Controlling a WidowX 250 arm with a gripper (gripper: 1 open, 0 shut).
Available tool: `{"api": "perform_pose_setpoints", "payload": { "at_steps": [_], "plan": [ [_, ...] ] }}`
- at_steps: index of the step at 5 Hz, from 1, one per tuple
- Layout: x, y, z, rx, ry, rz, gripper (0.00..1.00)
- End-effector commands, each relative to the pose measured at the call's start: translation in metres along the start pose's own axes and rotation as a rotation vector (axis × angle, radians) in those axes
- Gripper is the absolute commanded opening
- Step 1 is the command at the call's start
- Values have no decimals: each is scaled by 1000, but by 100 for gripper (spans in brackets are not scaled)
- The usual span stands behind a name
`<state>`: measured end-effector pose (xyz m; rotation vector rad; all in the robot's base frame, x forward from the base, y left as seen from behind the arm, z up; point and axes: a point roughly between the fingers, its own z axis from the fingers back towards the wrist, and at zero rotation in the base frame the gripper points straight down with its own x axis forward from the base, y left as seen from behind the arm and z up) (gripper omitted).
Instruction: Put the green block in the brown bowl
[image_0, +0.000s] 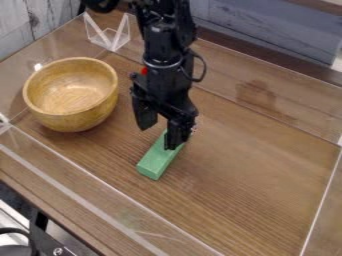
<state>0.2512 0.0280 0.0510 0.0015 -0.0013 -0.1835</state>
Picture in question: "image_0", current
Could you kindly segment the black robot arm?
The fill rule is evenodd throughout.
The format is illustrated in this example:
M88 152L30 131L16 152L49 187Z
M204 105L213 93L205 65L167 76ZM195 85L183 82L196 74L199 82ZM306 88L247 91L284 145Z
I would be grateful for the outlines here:
M204 79L193 74L193 62L203 57L191 49L196 24L188 0L127 0L135 11L144 41L144 71L129 75L136 124L149 129L157 118L167 119L164 148L187 142L197 109L188 96L191 86Z

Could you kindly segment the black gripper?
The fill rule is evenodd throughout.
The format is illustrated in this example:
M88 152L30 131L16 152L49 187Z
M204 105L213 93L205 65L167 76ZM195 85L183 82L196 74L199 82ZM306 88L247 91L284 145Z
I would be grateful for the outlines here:
M195 126L197 109L189 99L189 89L196 79L193 62L184 61L179 66L151 67L147 75L133 72L131 97L135 120L141 131L157 122L157 116L167 119L164 149L175 150L189 138Z

